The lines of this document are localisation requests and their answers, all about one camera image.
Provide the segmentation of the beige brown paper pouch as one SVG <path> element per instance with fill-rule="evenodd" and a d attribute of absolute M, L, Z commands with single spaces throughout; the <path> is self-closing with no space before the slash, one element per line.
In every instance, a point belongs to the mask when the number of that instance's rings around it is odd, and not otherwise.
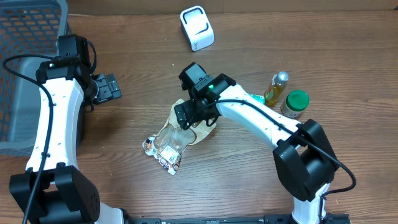
<path fill-rule="evenodd" d="M 174 151 L 183 154 L 188 146 L 198 144 L 209 135 L 216 127 L 216 124 L 207 126 L 206 121 L 194 123 L 188 130 L 184 131 L 177 122 L 174 107 L 183 103 L 182 99 L 177 100 L 170 109 L 163 128 L 154 135 L 154 146 L 158 152 L 170 146 Z"/>

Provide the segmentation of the teal white snack packet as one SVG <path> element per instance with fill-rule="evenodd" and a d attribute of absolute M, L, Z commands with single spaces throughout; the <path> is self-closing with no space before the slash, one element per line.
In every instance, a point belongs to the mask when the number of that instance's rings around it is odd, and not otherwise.
<path fill-rule="evenodd" d="M 261 104 L 265 104 L 265 98 L 263 95 L 255 95 L 255 94 L 249 94 L 252 98 L 254 98 L 256 101 L 260 102 Z"/>

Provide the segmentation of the brown patterned snack packet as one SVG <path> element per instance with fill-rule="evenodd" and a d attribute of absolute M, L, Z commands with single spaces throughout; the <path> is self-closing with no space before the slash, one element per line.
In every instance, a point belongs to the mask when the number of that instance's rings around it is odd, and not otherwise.
<path fill-rule="evenodd" d="M 155 137 L 151 136 L 142 143 L 148 156 L 153 156 L 159 164 L 171 175 L 175 175 L 180 167 L 181 153 L 170 146 L 163 149 L 155 147 Z"/>

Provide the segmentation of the clear bottle yellow liquid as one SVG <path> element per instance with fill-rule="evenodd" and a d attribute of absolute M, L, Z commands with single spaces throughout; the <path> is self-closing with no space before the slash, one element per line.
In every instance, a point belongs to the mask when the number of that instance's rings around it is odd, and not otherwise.
<path fill-rule="evenodd" d="M 265 105 L 273 107 L 277 103 L 277 99 L 285 89 L 289 80 L 289 74 L 285 71 L 276 73 L 271 80 L 268 89 L 264 92 Z"/>

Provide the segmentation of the green lid white jar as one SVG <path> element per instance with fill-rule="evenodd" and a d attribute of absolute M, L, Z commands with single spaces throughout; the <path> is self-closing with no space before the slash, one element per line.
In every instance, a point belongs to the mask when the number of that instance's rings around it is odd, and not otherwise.
<path fill-rule="evenodd" d="M 287 95 L 280 109 L 284 116 L 296 118 L 307 108 L 309 102 L 309 95 L 305 91 L 293 90 Z"/>

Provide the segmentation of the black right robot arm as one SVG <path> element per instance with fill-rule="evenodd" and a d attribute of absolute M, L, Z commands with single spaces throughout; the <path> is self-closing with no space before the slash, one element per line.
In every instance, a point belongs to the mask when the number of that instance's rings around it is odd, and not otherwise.
<path fill-rule="evenodd" d="M 260 104 L 241 85 L 221 74 L 179 76 L 190 100 L 175 107 L 184 130 L 193 123 L 213 124 L 223 116 L 257 136 L 272 151 L 278 178 L 294 198 L 295 223 L 323 223 L 325 193 L 339 168 L 322 127 L 314 120 L 290 119 Z"/>

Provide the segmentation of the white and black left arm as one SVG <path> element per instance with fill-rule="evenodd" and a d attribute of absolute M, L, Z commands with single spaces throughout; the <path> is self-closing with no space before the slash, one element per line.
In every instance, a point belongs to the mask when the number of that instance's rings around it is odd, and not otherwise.
<path fill-rule="evenodd" d="M 9 190 L 24 223 L 127 223 L 124 210 L 101 202 L 96 186 L 78 169 L 85 106 L 121 97 L 113 74 L 94 75 L 77 55 L 43 56 L 36 78 L 40 115 L 25 172 L 12 175 Z"/>

